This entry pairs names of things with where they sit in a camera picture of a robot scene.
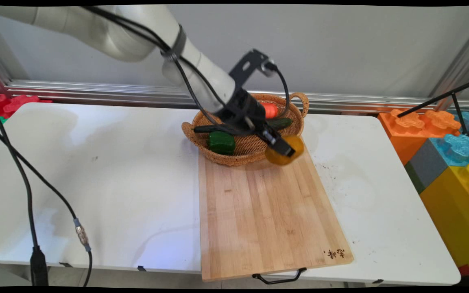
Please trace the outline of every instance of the metal frame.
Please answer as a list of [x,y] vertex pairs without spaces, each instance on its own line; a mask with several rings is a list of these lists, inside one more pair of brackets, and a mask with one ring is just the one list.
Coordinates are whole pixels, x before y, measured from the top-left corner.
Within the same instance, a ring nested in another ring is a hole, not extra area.
[[[469,82],[469,39],[460,50],[459,54],[453,60],[452,64],[442,76],[439,83],[430,93],[430,98],[450,91],[455,87],[464,85]],[[452,98],[440,100],[436,110],[446,110],[453,103]]]
[[[285,97],[284,92],[249,91]],[[37,95],[58,102],[130,105],[172,108],[197,108],[192,98],[174,87],[149,87],[142,85],[111,85],[98,83],[12,80],[0,61],[0,94],[9,97]],[[310,101],[310,113],[364,113],[378,114],[397,108],[408,110],[426,102],[428,98],[404,98],[372,95],[343,95],[305,93]],[[302,108],[298,100],[291,101]],[[459,101],[463,111],[469,111],[469,101]],[[437,110],[439,105],[429,105],[419,110]],[[449,112],[454,113],[452,105]]]

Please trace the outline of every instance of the cable connector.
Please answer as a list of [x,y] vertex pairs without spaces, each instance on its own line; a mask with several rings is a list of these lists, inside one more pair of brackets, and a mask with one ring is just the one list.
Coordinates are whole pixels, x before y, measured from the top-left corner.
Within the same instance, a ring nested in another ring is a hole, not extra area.
[[75,232],[77,232],[77,236],[79,237],[81,244],[84,246],[87,252],[90,252],[91,247],[89,246],[86,231],[84,231],[84,228],[82,227],[78,218],[73,219],[73,222],[75,223]]
[[48,286],[48,268],[39,245],[33,248],[32,257],[30,258],[30,273],[33,286]]

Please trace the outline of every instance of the basket handle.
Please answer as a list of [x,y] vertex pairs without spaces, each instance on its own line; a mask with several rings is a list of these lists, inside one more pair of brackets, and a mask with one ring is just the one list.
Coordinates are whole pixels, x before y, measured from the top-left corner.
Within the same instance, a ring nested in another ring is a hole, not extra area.
[[304,93],[296,92],[296,93],[293,93],[292,95],[290,95],[291,100],[292,100],[292,98],[299,98],[301,100],[301,102],[303,103],[303,111],[301,111],[301,116],[303,118],[305,118],[305,116],[308,113],[308,107],[309,107],[309,102],[308,102],[307,95],[305,95]]

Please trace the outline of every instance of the orange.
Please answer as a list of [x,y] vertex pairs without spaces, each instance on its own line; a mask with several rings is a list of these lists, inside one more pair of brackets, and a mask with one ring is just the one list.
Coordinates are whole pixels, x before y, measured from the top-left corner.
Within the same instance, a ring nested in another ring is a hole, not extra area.
[[298,156],[303,154],[305,150],[305,145],[303,141],[298,136],[286,136],[283,139],[296,151],[292,156],[284,156],[276,152],[275,150],[267,147],[265,150],[265,157],[266,159],[276,165],[287,165],[290,162],[294,161]]

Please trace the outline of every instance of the green pepper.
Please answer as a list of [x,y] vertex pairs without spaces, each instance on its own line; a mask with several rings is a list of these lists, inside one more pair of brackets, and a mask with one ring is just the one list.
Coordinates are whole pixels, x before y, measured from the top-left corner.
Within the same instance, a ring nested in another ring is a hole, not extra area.
[[207,146],[212,152],[217,154],[232,155],[236,143],[232,135],[221,131],[213,131],[209,134]]

